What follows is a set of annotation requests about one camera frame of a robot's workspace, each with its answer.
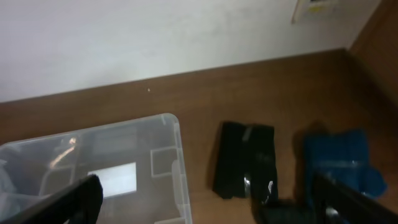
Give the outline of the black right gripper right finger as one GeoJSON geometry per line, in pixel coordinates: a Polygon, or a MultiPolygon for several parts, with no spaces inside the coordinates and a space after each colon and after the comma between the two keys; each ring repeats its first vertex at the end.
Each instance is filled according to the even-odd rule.
{"type": "Polygon", "coordinates": [[[328,208],[348,223],[397,224],[397,214],[345,184],[319,173],[313,177],[313,207],[317,223],[330,223],[328,208]]]}

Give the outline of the black garment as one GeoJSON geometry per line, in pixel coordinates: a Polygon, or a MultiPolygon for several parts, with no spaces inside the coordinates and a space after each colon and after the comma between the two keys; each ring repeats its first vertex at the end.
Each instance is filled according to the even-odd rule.
{"type": "Polygon", "coordinates": [[[260,205],[277,201],[274,134],[273,126],[224,122],[213,191],[223,199],[251,198],[260,205]]]}

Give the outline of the blue garment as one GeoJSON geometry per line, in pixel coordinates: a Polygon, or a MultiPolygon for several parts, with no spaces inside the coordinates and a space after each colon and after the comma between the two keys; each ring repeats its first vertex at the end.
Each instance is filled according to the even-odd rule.
{"type": "Polygon", "coordinates": [[[307,134],[303,139],[305,201],[312,207],[312,182],[316,172],[336,179],[371,198],[387,189],[382,174],[370,164],[369,145],[362,129],[342,133],[307,134]]]}

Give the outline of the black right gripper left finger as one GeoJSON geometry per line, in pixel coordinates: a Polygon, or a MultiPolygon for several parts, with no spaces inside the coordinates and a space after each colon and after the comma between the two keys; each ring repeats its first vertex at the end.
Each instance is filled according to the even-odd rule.
{"type": "Polygon", "coordinates": [[[97,175],[88,175],[1,224],[95,224],[103,203],[97,175]]]}

